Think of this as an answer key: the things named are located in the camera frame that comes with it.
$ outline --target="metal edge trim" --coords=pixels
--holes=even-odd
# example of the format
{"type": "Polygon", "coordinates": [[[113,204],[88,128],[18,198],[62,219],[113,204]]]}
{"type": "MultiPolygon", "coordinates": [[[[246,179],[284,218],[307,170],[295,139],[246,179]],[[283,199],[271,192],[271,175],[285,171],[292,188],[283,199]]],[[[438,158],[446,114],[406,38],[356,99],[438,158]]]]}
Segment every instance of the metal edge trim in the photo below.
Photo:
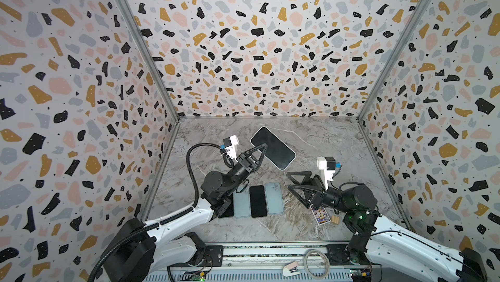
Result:
{"type": "Polygon", "coordinates": [[[160,163],[159,168],[156,172],[156,176],[154,177],[154,180],[153,180],[153,185],[151,186],[151,191],[146,196],[146,200],[144,201],[144,209],[142,210],[142,212],[140,214],[140,218],[139,218],[140,221],[148,220],[149,212],[151,211],[151,208],[153,208],[154,199],[156,197],[156,193],[158,191],[160,181],[163,178],[163,174],[165,173],[166,165],[168,163],[170,153],[172,152],[173,143],[176,140],[177,132],[179,131],[179,128],[180,128],[180,123],[176,123],[176,125],[174,126],[174,128],[171,132],[171,137],[168,140],[168,143],[165,147],[165,151],[163,153],[163,158],[161,159],[161,163],[160,163]]]}
{"type": "Polygon", "coordinates": [[[403,33],[401,34],[401,37],[397,41],[394,50],[392,50],[392,53],[389,56],[389,59],[385,62],[384,68],[382,69],[380,76],[377,78],[377,81],[375,81],[375,85],[373,86],[372,90],[370,91],[370,94],[368,94],[368,98],[366,99],[365,103],[363,104],[363,107],[359,111],[359,115],[358,115],[359,121],[363,120],[365,118],[366,114],[368,113],[368,111],[370,110],[370,106],[375,101],[375,98],[377,97],[378,92],[380,91],[380,89],[384,85],[385,80],[391,74],[392,68],[396,64],[404,47],[406,47],[406,44],[408,43],[410,37],[413,35],[413,32],[416,30],[417,24],[421,20],[423,13],[427,10],[427,7],[431,3],[431,1],[432,0],[419,0],[418,4],[416,6],[415,12],[410,17],[410,20],[409,20],[407,26],[404,28],[403,33]]]}
{"type": "Polygon", "coordinates": [[[128,5],[127,0],[116,0],[116,6],[122,13],[122,17],[127,24],[128,30],[130,30],[130,35],[132,36],[135,44],[138,47],[139,52],[142,54],[144,62],[146,63],[146,67],[151,73],[153,77],[154,83],[158,86],[158,91],[165,102],[166,107],[168,108],[170,114],[172,115],[172,119],[174,119],[175,123],[178,123],[179,115],[173,106],[172,101],[170,100],[170,95],[166,90],[165,84],[163,80],[159,76],[158,68],[154,64],[153,57],[149,52],[149,49],[146,47],[146,43],[142,39],[141,30],[139,26],[135,23],[134,16],[132,15],[132,10],[128,5]]]}
{"type": "Polygon", "coordinates": [[[394,206],[397,208],[397,212],[399,217],[403,220],[404,226],[407,229],[410,229],[410,224],[409,224],[409,219],[404,213],[403,206],[399,201],[397,200],[396,192],[392,188],[392,184],[389,182],[389,179],[387,178],[387,175],[384,172],[384,169],[382,167],[382,163],[378,159],[378,156],[375,154],[375,150],[373,149],[372,145],[370,144],[368,140],[368,133],[366,132],[365,128],[358,123],[359,130],[361,131],[361,135],[363,136],[363,139],[365,140],[366,146],[368,147],[368,151],[370,151],[370,155],[372,156],[373,162],[375,163],[375,167],[377,167],[378,174],[382,178],[382,181],[384,182],[385,188],[387,189],[387,192],[389,193],[389,197],[392,200],[392,203],[394,206]]]}

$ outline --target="marble surface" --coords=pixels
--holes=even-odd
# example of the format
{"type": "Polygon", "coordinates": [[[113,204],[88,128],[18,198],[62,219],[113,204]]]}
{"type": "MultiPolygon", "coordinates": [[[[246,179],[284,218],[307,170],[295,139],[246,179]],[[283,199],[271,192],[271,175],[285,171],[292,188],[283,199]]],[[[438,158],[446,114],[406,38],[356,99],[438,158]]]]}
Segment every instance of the marble surface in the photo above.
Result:
{"type": "MultiPolygon", "coordinates": [[[[285,171],[280,171],[265,159],[260,169],[248,178],[250,186],[278,181],[281,185],[284,214],[262,218],[222,218],[199,225],[193,229],[206,242],[224,241],[332,241],[349,240],[352,233],[345,225],[333,223],[318,226],[310,210],[304,208],[286,188],[291,182],[286,172],[316,168],[318,156],[333,156],[342,164],[334,185],[347,181],[366,183],[378,199],[382,214],[397,221],[397,209],[387,193],[376,166],[368,152],[358,124],[346,118],[189,118],[181,120],[164,176],[160,182],[149,218],[157,218],[192,203],[194,192],[187,172],[185,156],[188,149],[199,142],[221,144],[222,139],[237,135],[239,153],[253,147],[251,137],[266,126],[297,157],[285,171]]],[[[198,187],[205,174],[212,170],[228,171],[219,151],[201,147],[191,153],[191,166],[198,187]]]]}

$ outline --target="black smartphone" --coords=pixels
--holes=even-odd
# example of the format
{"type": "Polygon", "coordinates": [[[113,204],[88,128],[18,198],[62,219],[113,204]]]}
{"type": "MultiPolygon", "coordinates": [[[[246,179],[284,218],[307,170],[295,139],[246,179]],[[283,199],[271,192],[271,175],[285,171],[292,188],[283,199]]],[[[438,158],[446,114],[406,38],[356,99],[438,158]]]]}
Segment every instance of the black smartphone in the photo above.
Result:
{"type": "Polygon", "coordinates": [[[222,215],[219,216],[219,218],[227,218],[227,217],[232,217],[234,216],[234,201],[233,201],[233,195],[231,194],[228,196],[229,200],[231,201],[231,204],[228,206],[228,209],[222,213],[222,215]]]}
{"type": "Polygon", "coordinates": [[[267,216],[266,193],[263,185],[250,187],[250,212],[252,218],[267,216]]]}
{"type": "Polygon", "coordinates": [[[295,159],[295,152],[266,127],[260,128],[259,131],[253,135],[250,142],[252,142],[255,147],[262,143],[267,143],[266,158],[278,167],[279,170],[285,170],[285,168],[290,165],[291,161],[295,159]]]}

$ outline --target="terrazzo wall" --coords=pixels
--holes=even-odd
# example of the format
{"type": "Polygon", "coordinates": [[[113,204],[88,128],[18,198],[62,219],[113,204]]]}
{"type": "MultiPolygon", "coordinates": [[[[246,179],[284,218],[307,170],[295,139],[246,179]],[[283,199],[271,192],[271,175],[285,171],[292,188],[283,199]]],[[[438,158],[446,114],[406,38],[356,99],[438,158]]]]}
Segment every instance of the terrazzo wall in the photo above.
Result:
{"type": "Polygon", "coordinates": [[[416,232],[482,253],[491,280],[500,275],[499,11],[499,0],[433,0],[362,121],[416,232]]]}
{"type": "Polygon", "coordinates": [[[0,279],[83,281],[171,130],[114,0],[0,0],[0,279]]]}
{"type": "Polygon", "coordinates": [[[180,116],[355,116],[418,0],[129,0],[180,116]]]}

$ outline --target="white phone frame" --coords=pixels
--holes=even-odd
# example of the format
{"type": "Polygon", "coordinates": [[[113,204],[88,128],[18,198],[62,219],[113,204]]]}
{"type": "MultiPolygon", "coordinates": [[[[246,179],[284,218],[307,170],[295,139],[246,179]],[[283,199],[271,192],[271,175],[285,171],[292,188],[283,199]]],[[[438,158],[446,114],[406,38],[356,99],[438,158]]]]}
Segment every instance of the white phone frame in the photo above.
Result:
{"type": "Polygon", "coordinates": [[[283,142],[283,141],[282,141],[282,140],[281,140],[281,139],[280,139],[277,135],[275,135],[275,134],[274,134],[274,132],[272,132],[272,131],[271,131],[269,128],[267,128],[266,126],[262,126],[262,127],[260,127],[260,128],[259,128],[259,130],[257,130],[257,132],[256,132],[255,134],[253,134],[253,135],[252,135],[252,137],[250,138],[250,143],[251,143],[254,147],[255,147],[255,145],[252,143],[252,139],[253,139],[253,137],[254,137],[257,133],[259,133],[259,131],[260,131],[262,128],[266,128],[266,129],[267,129],[270,133],[272,133],[272,134],[276,137],[276,139],[278,139],[281,143],[283,143],[283,144],[284,144],[284,146],[286,146],[287,148],[289,148],[289,149],[290,149],[290,151],[292,151],[292,152],[294,153],[294,155],[295,155],[295,156],[293,157],[293,159],[291,159],[291,160],[290,160],[290,162],[288,163],[288,165],[287,165],[285,168],[283,168],[283,169],[281,169],[281,168],[279,168],[278,166],[276,166],[276,164],[275,164],[275,163],[273,163],[273,162],[272,162],[272,160],[270,160],[270,159],[267,157],[267,155],[265,155],[265,157],[267,158],[267,160],[269,160],[269,161],[271,162],[271,164],[273,164],[274,166],[276,166],[276,168],[278,168],[280,171],[284,172],[284,171],[288,168],[288,166],[290,166],[291,162],[292,162],[292,161],[293,161],[293,160],[297,157],[297,153],[295,153],[295,151],[294,151],[293,149],[291,149],[288,145],[286,145],[286,144],[285,144],[285,142],[283,142]]]}

